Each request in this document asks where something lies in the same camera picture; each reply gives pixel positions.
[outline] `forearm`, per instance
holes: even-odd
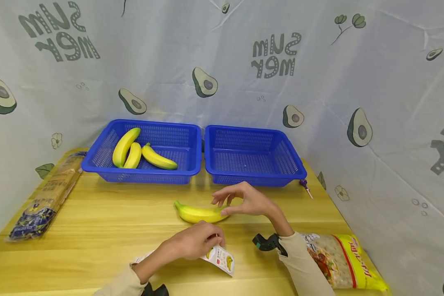
[[[332,287],[309,255],[304,240],[291,228],[281,209],[273,205],[266,217],[271,221],[280,236],[281,245],[288,253],[288,257],[279,255],[279,259],[288,268],[298,295],[334,295]]]
[[[174,259],[162,244],[142,262],[128,266],[112,282],[95,292],[94,296],[141,296],[150,277]]]
[[[279,236],[292,236],[294,234],[294,230],[291,228],[283,212],[274,203],[265,216],[270,220],[273,228],[275,228],[275,232]]]

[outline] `fabric backdrop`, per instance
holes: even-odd
[[[394,294],[441,295],[444,0],[224,1],[0,1],[0,230],[112,119],[273,128]]]

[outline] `beige sleeve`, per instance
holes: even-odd
[[[146,285],[140,284],[140,278],[128,265],[122,274],[95,292],[94,296],[141,296]]]
[[[324,274],[309,255],[306,243],[299,233],[281,236],[279,242],[288,253],[288,257],[279,255],[279,258],[288,268],[299,296],[335,295]]]

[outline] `blue plastic basket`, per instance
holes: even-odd
[[[135,140],[147,142],[156,153],[175,161],[174,171],[160,169],[141,157],[136,169],[113,165],[112,154],[120,138],[134,127],[141,128]],[[188,184],[201,169],[201,129],[197,125],[116,119],[101,132],[82,162],[82,170],[95,172],[109,182]]]
[[[204,142],[206,171],[216,184],[247,181],[253,186],[282,187],[307,176],[281,131],[208,125]]]

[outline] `left hand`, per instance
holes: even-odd
[[[200,221],[164,241],[159,249],[165,249],[176,259],[195,260],[206,255],[217,244],[225,246],[222,228]]]

